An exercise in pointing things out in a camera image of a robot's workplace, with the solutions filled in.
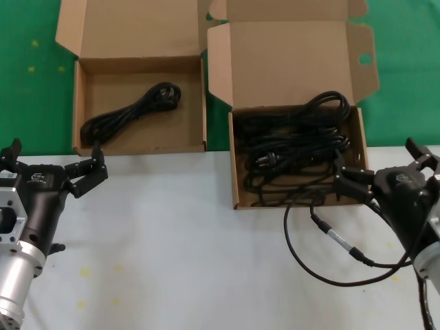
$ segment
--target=open cardboard box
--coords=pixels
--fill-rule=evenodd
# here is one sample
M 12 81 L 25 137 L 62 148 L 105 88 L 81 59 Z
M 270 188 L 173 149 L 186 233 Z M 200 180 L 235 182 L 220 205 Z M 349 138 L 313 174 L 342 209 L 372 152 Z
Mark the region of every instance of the open cardboard box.
M 208 30 L 209 88 L 232 106 L 229 116 L 234 208 L 258 196 L 246 191 L 234 121 L 254 111 L 289 111 L 325 91 L 350 105 L 342 132 L 351 141 L 348 166 L 368 168 L 362 112 L 355 104 L 379 88 L 373 31 L 347 23 L 367 12 L 364 0 L 214 0 L 210 14 L 230 23 Z M 361 64 L 360 58 L 370 61 Z M 294 182 L 296 178 L 281 177 Z M 328 197 L 325 205 L 355 204 Z
M 62 0 L 56 41 L 79 57 L 73 124 L 77 154 L 91 153 L 80 141 L 88 119 L 131 105 L 165 81 L 181 88 L 179 107 L 130 123 L 102 146 L 104 154 L 205 151 L 200 18 L 197 0 Z

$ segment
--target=white table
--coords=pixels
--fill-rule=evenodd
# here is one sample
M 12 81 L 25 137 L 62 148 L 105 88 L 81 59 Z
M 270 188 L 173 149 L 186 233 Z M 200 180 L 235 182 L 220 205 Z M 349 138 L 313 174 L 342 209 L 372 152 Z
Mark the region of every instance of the white table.
M 432 148 L 440 154 L 440 148 Z M 371 169 L 408 164 L 403 148 L 370 148 Z M 75 156 L 22 157 L 68 164 Z M 23 330 L 421 329 L 411 267 L 382 283 L 337 288 L 306 274 L 287 249 L 284 210 L 233 211 L 229 153 L 108 157 L 110 178 L 69 197 L 26 302 Z M 367 207 L 319 213 L 377 262 L 403 249 Z M 291 239 L 318 273 L 356 281 L 383 271 L 354 261 L 291 212 Z M 429 286 L 440 326 L 440 297 Z

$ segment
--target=green fabric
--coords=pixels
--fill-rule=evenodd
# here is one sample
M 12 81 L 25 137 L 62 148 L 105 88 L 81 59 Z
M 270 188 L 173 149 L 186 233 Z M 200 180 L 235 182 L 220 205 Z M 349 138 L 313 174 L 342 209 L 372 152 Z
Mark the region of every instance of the green fabric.
M 60 0 L 0 0 L 0 146 L 72 153 L 75 56 L 54 38 Z M 369 146 L 440 144 L 440 0 L 369 1 L 381 89 L 360 103 Z M 228 150 L 230 108 L 207 95 L 208 150 Z
M 74 56 L 55 42 L 59 0 L 0 0 L 0 147 L 72 153 Z

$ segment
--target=coiled black cable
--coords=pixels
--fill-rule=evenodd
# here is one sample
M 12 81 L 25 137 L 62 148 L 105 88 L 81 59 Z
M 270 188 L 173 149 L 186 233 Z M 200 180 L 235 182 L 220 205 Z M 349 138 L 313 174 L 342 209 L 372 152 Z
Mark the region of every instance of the coiled black cable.
M 326 107 L 331 101 L 339 101 L 339 105 Z M 350 112 L 341 93 L 328 91 L 287 113 L 252 113 L 237 118 L 234 132 L 240 152 L 248 155 L 243 185 L 258 195 L 252 206 L 286 206 L 309 190 L 328 189 L 335 151 L 344 153 L 350 146 L 348 137 L 340 132 Z M 310 180 L 306 184 L 277 184 L 282 175 Z M 305 200 L 296 203 L 309 205 Z
M 93 146 L 95 141 L 104 144 L 132 120 L 149 113 L 176 109 L 181 96 L 182 92 L 177 85 L 161 82 L 151 87 L 136 103 L 88 120 L 80 131 L 81 142 L 86 146 Z

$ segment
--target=cardboard box lid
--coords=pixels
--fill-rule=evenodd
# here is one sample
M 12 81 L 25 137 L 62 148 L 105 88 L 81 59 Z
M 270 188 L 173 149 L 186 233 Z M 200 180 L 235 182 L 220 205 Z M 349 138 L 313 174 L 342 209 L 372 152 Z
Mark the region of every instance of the cardboard box lid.
M 199 56 L 197 0 L 62 0 L 56 41 L 81 58 Z
M 344 21 L 213 27 L 208 30 L 210 92 L 236 109 L 302 105 L 332 90 L 354 105 L 379 88 L 373 38 L 371 28 Z M 363 57 L 368 65 L 361 64 Z
M 213 0 L 209 11 L 231 22 L 346 21 L 367 12 L 366 0 Z

